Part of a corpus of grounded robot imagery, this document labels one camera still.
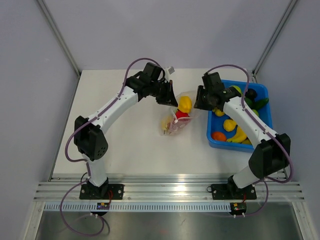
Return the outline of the yellow bell pepper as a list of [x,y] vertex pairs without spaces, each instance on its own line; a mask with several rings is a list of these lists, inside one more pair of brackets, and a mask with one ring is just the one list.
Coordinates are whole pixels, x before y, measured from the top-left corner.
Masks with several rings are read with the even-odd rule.
[[188,96],[181,96],[177,109],[183,113],[190,113],[192,110],[192,100]]

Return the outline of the red apple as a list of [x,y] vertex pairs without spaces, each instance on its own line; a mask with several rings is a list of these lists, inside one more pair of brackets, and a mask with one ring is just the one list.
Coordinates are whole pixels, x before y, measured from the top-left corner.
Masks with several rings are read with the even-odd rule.
[[180,110],[177,110],[176,112],[175,112],[175,117],[176,117],[176,119],[177,120],[188,120],[189,119],[189,114],[187,113],[187,112],[182,112],[182,111],[180,111]]

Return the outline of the clear zip top bag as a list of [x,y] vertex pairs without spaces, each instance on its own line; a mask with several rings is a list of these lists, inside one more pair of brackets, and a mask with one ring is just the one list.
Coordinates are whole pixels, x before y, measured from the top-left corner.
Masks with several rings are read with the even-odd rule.
[[159,133],[162,136],[180,134],[193,120],[200,115],[194,108],[197,92],[195,90],[181,92],[176,96],[178,107],[171,106],[161,118]]

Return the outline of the pale yellow pear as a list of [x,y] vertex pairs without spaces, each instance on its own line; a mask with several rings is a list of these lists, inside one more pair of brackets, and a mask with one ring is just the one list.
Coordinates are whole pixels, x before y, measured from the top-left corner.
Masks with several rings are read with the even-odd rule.
[[164,117],[161,120],[160,126],[161,126],[161,130],[162,130],[164,135],[169,133],[172,119],[173,119],[173,117],[169,115],[169,116]]

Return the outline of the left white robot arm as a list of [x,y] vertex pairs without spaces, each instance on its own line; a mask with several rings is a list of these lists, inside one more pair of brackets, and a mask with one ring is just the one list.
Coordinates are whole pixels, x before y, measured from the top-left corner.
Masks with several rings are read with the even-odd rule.
[[178,106],[170,76],[173,67],[161,68],[148,62],[142,71],[132,76],[126,75],[124,86],[108,103],[89,117],[79,116],[74,122],[74,144],[87,166],[87,180],[82,183],[80,199],[100,200],[115,197],[121,199],[105,171],[103,156],[107,153],[106,133],[112,124],[129,108],[143,98],[152,96],[159,105]]

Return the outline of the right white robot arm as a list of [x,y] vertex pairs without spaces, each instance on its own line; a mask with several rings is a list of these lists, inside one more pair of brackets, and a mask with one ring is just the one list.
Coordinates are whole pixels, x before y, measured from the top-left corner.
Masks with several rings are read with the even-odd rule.
[[255,199],[250,196],[254,184],[290,165],[291,139],[265,124],[247,105],[243,94],[233,86],[225,87],[218,72],[205,73],[202,81],[194,108],[221,110],[244,131],[254,148],[243,170],[230,176],[227,183],[211,186],[212,197],[215,200]]

